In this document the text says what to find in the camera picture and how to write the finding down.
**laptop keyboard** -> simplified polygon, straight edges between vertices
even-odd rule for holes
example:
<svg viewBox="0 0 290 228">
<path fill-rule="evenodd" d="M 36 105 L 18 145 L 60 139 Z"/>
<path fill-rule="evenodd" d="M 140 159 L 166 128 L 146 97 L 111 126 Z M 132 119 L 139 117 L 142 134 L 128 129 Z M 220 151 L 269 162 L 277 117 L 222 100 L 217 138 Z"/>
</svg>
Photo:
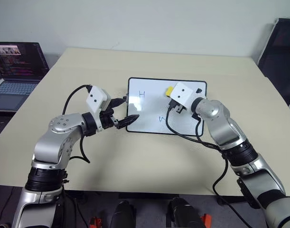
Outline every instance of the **laptop keyboard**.
<svg viewBox="0 0 290 228">
<path fill-rule="evenodd" d="M 8 83 L 4 82 L 0 85 L 0 94 L 18 94 L 29 95 L 32 93 L 37 84 L 31 83 Z"/>
</svg>

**laptop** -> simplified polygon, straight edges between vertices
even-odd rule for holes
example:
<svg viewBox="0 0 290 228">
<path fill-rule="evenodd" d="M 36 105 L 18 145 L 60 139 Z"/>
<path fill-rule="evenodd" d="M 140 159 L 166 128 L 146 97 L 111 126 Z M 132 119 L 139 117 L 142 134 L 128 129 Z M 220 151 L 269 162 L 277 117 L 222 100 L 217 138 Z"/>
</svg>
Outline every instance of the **laptop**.
<svg viewBox="0 0 290 228">
<path fill-rule="evenodd" d="M 39 43 L 0 42 L 0 112 L 16 112 L 48 71 Z"/>
</svg>

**white wall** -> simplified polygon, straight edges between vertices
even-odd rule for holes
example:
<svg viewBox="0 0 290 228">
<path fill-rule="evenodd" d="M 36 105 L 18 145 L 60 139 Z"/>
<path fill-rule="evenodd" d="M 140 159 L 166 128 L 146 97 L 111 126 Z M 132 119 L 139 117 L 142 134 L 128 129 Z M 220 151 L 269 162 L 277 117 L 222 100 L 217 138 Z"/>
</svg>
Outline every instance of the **white wall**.
<svg viewBox="0 0 290 228">
<path fill-rule="evenodd" d="M 290 0 L 0 0 L 0 41 L 39 42 L 50 66 L 66 47 L 259 56 Z"/>
</svg>

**whiteboard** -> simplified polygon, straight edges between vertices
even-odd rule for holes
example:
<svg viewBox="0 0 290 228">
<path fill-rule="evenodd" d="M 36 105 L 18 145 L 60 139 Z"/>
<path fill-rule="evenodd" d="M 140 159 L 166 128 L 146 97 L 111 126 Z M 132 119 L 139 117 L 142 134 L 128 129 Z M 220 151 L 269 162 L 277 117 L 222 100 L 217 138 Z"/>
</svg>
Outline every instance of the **whiteboard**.
<svg viewBox="0 0 290 228">
<path fill-rule="evenodd" d="M 139 118 L 126 127 L 128 132 L 173 134 L 166 126 L 165 118 L 171 98 L 165 95 L 169 86 L 183 82 L 193 90 L 200 88 L 206 96 L 205 81 L 167 80 L 131 77 L 128 81 L 127 115 L 139 114 Z M 190 111 L 181 114 L 173 109 L 168 118 L 172 129 L 180 134 L 195 136 L 197 120 L 191 117 Z M 198 127 L 198 135 L 203 134 L 204 122 Z"/>
</svg>

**robotic arm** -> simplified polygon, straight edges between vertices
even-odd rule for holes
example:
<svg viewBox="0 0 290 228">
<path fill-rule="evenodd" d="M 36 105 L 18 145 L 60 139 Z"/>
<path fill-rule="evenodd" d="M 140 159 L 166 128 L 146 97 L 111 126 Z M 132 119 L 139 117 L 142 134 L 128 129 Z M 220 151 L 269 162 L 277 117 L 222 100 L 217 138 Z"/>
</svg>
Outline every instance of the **robotic arm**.
<svg viewBox="0 0 290 228">
<path fill-rule="evenodd" d="M 206 121 L 209 133 L 221 153 L 229 160 L 239 179 L 238 185 L 248 203 L 261 208 L 270 228 L 290 228 L 290 198 L 264 158 L 257 153 L 238 124 L 230 118 L 229 110 L 217 100 L 201 97 L 183 83 L 170 87 L 166 95 L 193 117 Z"/>
<path fill-rule="evenodd" d="M 81 139 L 83 157 L 77 158 L 90 163 L 82 149 L 82 139 L 85 136 L 112 126 L 121 129 L 139 117 L 130 115 L 118 121 L 113 116 L 113 108 L 126 100 L 111 99 L 104 90 L 96 86 L 88 85 L 87 89 L 89 96 L 86 102 L 90 112 L 55 117 L 50 121 L 48 131 L 37 142 L 28 181 L 22 189 L 15 212 L 13 228 L 63 227 L 65 214 L 59 206 L 64 202 L 63 184 L 68 182 L 65 168 L 75 142 Z"/>
</svg>

